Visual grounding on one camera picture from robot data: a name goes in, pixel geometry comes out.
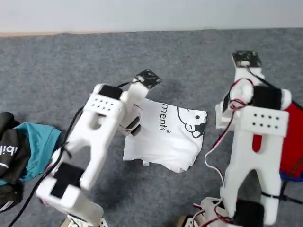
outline gray carpet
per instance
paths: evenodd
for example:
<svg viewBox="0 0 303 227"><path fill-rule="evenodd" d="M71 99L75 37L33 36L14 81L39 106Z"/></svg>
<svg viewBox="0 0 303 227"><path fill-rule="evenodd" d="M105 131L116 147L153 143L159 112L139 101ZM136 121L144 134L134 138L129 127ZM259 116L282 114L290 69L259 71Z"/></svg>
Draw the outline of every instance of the gray carpet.
<svg viewBox="0 0 303 227"><path fill-rule="evenodd" d="M234 78L231 53L256 50L266 79L290 89L302 104L302 37L303 29L270 29L0 38L0 111L11 111L19 121L66 129L97 83L118 85L152 69L163 83L148 98L208 111L202 152L187 172L176 174L156 164L123 162L124 137L117 133L88 195L104 208L111 227L174 227L181 215L196 212L193 202L219 196L220 178L205 166L203 154L220 134L214 105ZM209 162L224 170L231 145L229 133ZM89 154L75 159L84 166ZM35 182L26 184L25 197ZM302 200L302 189L301 183L290 183L286 192ZM251 173L239 197L257 200L259 195L257 177ZM0 225L7 226L20 208L0 214ZM282 202L275 226L301 226L302 211L302 206ZM34 197L16 226L56 227L63 219Z"/></svg>

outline white plastic bag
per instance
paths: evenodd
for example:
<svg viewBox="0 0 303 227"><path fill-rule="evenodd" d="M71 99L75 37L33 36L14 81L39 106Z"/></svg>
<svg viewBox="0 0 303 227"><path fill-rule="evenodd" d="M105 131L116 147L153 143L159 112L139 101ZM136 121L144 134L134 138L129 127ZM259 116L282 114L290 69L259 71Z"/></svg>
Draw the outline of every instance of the white plastic bag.
<svg viewBox="0 0 303 227"><path fill-rule="evenodd" d="M194 164L205 130L205 111L145 99L141 131L125 139L123 160L142 159L181 173Z"/></svg>

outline black wire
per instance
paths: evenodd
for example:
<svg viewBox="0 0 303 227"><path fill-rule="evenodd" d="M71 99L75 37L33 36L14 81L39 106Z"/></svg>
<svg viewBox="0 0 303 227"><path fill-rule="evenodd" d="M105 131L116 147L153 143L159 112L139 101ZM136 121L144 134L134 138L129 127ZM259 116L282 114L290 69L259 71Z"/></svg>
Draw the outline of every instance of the black wire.
<svg viewBox="0 0 303 227"><path fill-rule="evenodd" d="M74 222L74 224L76 224L76 225L77 225L77 227L80 227L80 226L78 225L78 223L77 223L77 222L75 222L75 220L74 220L74 219L72 219L72 221Z"/></svg>
<svg viewBox="0 0 303 227"><path fill-rule="evenodd" d="M253 75L254 77L258 78L258 80L260 80L263 84L269 86L269 87L274 87L277 88L276 86L272 85L271 83L269 83L268 81L264 80L263 78L257 76L256 74L252 73L252 71L250 70L249 67L246 67L247 71ZM295 104L297 107L299 107L301 110L303 110L303 106L301 106L299 103L297 103L295 100L292 99L292 103Z"/></svg>
<svg viewBox="0 0 303 227"><path fill-rule="evenodd" d="M60 153L59 153L59 156L57 158L57 160L55 161L55 163L50 166L46 172L40 177L40 179L37 181L37 183L34 185L29 197L27 198L27 200L25 201L23 207L21 208L21 210L19 211L19 213L16 215L16 217L12 220L12 222L9 224L8 227L12 227L15 222L20 218L20 216L22 215L22 213L24 212L24 210L26 209L26 207L28 206L30 200L32 199L33 195L35 194L35 191L36 189L38 188L38 186L40 185L40 183L53 171L53 169L56 168L56 166L59 164L61 158L62 158L62 155L63 155L63 152L66 150L65 149L65 145L66 145L66 140L71 132L71 129L73 127L73 125L75 124L75 121L77 120L77 117L79 114L82 113L82 110L83 110L83 107L81 107L75 114L73 120L71 121L71 124L69 125L67 131L66 131L66 134L64 136L64 139L63 139L63 142L61 144L61 149L60 149Z"/></svg>
<svg viewBox="0 0 303 227"><path fill-rule="evenodd" d="M303 156L298 160L296 165L292 168L289 175L292 176L294 174L294 172L300 167L301 164L303 164ZM290 198L290 197L284 195L284 192L285 192L285 189L287 187L288 182L289 182L289 179L284 180L284 182L282 184L282 187L281 187L281 191L280 191L280 197L283 200L290 200L290 201L293 201L293 202L296 202L296 203L299 203L299 204L303 204L303 202L300 201L300 200L293 199L293 198Z"/></svg>
<svg viewBox="0 0 303 227"><path fill-rule="evenodd" d="M126 85L128 85L128 84L135 84L135 83L137 83L137 82L139 82L139 81L138 81L138 80L137 80L137 81L128 81L128 82L126 82L126 83L123 83L123 84L118 85L117 87L124 87L124 86L126 86Z"/></svg>

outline printed logo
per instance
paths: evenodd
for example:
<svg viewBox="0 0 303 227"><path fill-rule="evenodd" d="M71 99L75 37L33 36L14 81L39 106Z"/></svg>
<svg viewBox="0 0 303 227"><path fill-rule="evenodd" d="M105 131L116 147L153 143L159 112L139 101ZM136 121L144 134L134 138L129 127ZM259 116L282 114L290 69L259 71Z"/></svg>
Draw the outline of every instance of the printed logo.
<svg viewBox="0 0 303 227"><path fill-rule="evenodd" d="M6 146L6 145L1 145L0 146L0 155L4 155L6 153L10 153L11 156L13 156L18 150L18 147L13 147L13 146Z"/></svg>
<svg viewBox="0 0 303 227"><path fill-rule="evenodd" d="M206 116L196 115L193 119L188 118L186 115L191 112L188 109L177 107L177 113L180 121L184 124L185 129L192 134L194 138L199 138L204 134Z"/></svg>
<svg viewBox="0 0 303 227"><path fill-rule="evenodd" d="M167 104L162 103L162 107L161 107L161 113L160 113L160 122L159 122L159 129L160 130L164 130L166 133L171 133L171 131L169 129L167 129L167 125L166 125L166 112L167 112Z"/></svg>

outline teal fabric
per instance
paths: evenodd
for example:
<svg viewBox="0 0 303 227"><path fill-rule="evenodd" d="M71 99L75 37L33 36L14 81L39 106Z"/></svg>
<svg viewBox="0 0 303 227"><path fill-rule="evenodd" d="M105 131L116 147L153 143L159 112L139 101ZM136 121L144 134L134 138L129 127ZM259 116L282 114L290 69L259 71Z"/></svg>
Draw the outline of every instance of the teal fabric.
<svg viewBox="0 0 303 227"><path fill-rule="evenodd" d="M0 179L0 186L5 185L5 184L7 184L7 182Z"/></svg>
<svg viewBox="0 0 303 227"><path fill-rule="evenodd" d="M60 131L48 125L22 123L15 129L21 129L28 137L31 157L21 180L26 182L41 174L53 155Z"/></svg>

